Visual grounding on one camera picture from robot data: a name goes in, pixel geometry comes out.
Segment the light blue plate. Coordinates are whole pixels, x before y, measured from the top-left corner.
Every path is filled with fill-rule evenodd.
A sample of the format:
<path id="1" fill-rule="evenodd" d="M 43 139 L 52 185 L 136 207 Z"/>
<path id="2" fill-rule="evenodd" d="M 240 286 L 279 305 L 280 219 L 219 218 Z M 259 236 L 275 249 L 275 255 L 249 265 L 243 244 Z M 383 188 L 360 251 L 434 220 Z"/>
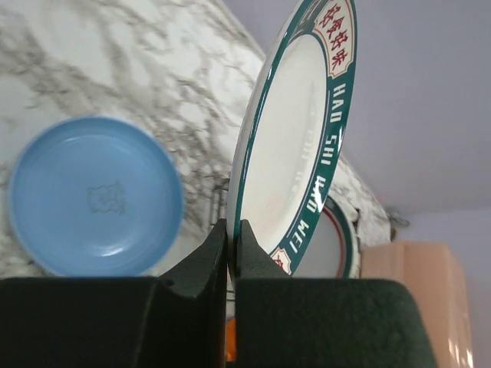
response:
<path id="1" fill-rule="evenodd" d="M 99 116 L 36 136 L 12 170 L 7 201 L 23 249 L 46 271 L 69 277 L 146 273 L 176 241 L 185 207 L 162 145 Z"/>

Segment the orange mug black handle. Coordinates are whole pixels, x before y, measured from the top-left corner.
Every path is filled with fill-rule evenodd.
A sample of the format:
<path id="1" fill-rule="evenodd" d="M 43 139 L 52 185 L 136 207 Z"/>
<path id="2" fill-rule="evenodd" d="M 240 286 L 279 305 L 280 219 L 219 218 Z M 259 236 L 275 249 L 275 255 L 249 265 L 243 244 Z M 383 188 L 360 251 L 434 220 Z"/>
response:
<path id="1" fill-rule="evenodd" d="M 226 322 L 226 362 L 236 360 L 236 319 L 233 317 Z"/>

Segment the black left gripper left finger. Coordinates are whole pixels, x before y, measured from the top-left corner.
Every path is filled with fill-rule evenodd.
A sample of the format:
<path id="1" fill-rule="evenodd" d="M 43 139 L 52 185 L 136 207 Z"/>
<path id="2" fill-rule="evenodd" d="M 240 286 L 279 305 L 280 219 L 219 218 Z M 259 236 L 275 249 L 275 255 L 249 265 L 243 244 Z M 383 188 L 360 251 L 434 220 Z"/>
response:
<path id="1" fill-rule="evenodd" d="M 3 367 L 222 367 L 226 224 L 158 277 L 1 282 Z"/>

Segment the teal rimmed large plate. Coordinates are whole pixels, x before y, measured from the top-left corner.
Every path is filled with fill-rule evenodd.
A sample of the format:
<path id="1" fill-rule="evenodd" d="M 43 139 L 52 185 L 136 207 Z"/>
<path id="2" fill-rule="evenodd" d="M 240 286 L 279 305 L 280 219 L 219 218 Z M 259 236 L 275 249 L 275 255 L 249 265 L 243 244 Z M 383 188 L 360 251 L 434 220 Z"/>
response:
<path id="1" fill-rule="evenodd" d="M 334 179 L 354 88 L 352 1 L 300 1 L 255 83 L 232 163 L 226 206 L 229 272 L 247 221 L 288 275 L 307 250 Z"/>

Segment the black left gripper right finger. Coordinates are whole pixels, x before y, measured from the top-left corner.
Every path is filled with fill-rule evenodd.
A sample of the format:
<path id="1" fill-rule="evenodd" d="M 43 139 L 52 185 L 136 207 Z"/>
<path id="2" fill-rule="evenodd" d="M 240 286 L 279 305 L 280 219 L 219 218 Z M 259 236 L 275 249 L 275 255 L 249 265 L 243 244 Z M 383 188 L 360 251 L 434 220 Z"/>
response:
<path id="1" fill-rule="evenodd" d="M 237 367 L 435 367 L 416 301 L 387 279 L 292 278 L 242 221 Z"/>

